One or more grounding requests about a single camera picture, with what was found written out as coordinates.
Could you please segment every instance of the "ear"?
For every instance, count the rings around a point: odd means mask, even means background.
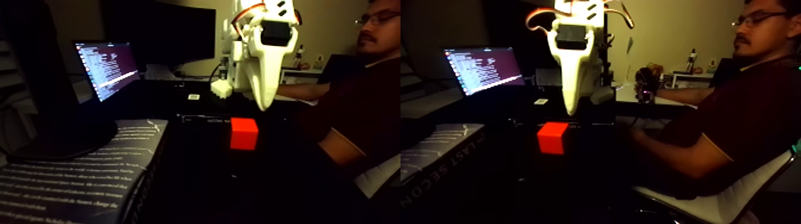
[[[787,37],[798,37],[801,34],[801,14],[793,16],[793,18],[790,20],[790,23],[790,30],[787,32]]]

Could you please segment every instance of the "white chair backrest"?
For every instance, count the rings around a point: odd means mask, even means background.
[[[754,197],[754,195],[770,180],[776,172],[779,172],[792,157],[792,152],[787,151],[770,162],[762,165],[757,170],[746,174],[737,182],[726,188],[723,192],[716,195],[697,197],[692,200],[678,200],[671,196],[666,196],[649,190],[645,187],[635,186],[634,190],[659,200],[664,204],[673,206],[677,210],[695,216],[706,222],[711,223],[731,223],[737,218],[740,212]]]

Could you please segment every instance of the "orange wire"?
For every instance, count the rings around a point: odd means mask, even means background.
[[[629,29],[633,29],[633,28],[634,28],[634,20],[632,20],[632,19],[631,19],[631,16],[630,16],[628,13],[625,13],[625,14],[624,14],[624,13],[623,13],[623,12],[621,12],[621,11],[618,11],[618,10],[612,10],[612,9],[604,9],[603,11],[604,11],[605,13],[616,13],[616,14],[620,14],[621,16],[623,16],[623,19],[625,19],[625,20],[626,20],[626,25],[628,25],[628,26],[629,26]]]
[[[236,33],[237,33],[237,34],[238,34],[240,37],[242,36],[242,29],[241,29],[241,28],[239,28],[239,25],[237,24],[237,22],[238,22],[238,21],[239,21],[239,19],[240,19],[240,18],[242,18],[244,15],[246,15],[246,14],[250,13],[250,11],[251,11],[251,10],[254,10],[254,9],[256,9],[256,8],[259,8],[259,7],[265,7],[265,8],[267,7],[267,5],[265,5],[265,4],[264,4],[264,0],[262,0],[262,1],[261,1],[261,3],[259,3],[259,4],[255,4],[255,5],[253,5],[253,6],[250,6],[250,7],[248,7],[248,8],[247,8],[247,9],[245,9],[245,10],[242,10],[242,12],[240,12],[239,14],[237,14],[237,15],[234,17],[234,20],[233,20],[233,21],[231,21],[231,25],[233,25],[233,26],[234,26],[234,30],[236,30]]]
[[[559,14],[559,15],[567,16],[567,17],[569,17],[571,15],[571,14],[562,12],[560,10],[555,10],[553,8],[539,8],[539,9],[536,9],[535,11],[531,12],[528,16],[525,17],[525,28],[529,28],[529,30],[543,30],[543,31],[545,31],[547,33],[548,30],[546,30],[545,28],[542,28],[542,26],[536,26],[534,28],[529,26],[529,21],[531,20],[531,18],[533,18],[534,16],[537,16],[539,14],[543,14],[543,13]]]

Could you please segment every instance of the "dark red shirt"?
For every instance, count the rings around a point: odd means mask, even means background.
[[[319,142],[335,129],[365,153],[365,159],[345,168],[348,176],[355,177],[401,151],[400,71],[401,60],[393,59],[332,82],[317,105],[298,116],[300,129],[311,140]]]
[[[665,126],[658,140],[690,147],[705,134],[732,160],[697,182],[699,195],[725,190],[801,138],[800,66],[797,55],[753,66]]]

